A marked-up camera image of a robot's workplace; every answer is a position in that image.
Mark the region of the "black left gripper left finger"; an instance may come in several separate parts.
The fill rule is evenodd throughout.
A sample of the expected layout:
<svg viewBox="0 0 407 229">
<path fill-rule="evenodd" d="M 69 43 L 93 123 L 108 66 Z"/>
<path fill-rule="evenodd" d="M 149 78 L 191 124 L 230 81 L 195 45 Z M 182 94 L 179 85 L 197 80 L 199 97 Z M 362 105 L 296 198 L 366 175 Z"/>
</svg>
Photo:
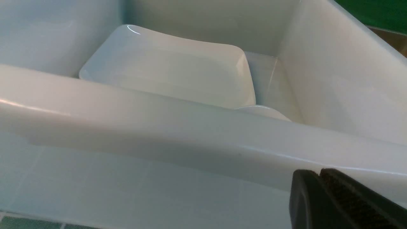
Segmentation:
<svg viewBox="0 0 407 229">
<path fill-rule="evenodd" d="M 349 229 L 321 177 L 311 170 L 292 175 L 289 214 L 292 229 Z"/>
</svg>

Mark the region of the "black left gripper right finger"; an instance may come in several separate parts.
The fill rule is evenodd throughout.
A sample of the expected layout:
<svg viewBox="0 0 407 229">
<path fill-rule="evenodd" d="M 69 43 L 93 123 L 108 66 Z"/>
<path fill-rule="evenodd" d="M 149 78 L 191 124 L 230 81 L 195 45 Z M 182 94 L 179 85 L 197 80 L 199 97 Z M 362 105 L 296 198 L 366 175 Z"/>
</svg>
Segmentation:
<svg viewBox="0 0 407 229">
<path fill-rule="evenodd" d="M 358 229 L 405 229 L 406 209 L 333 168 L 320 177 L 335 203 Z"/>
</svg>

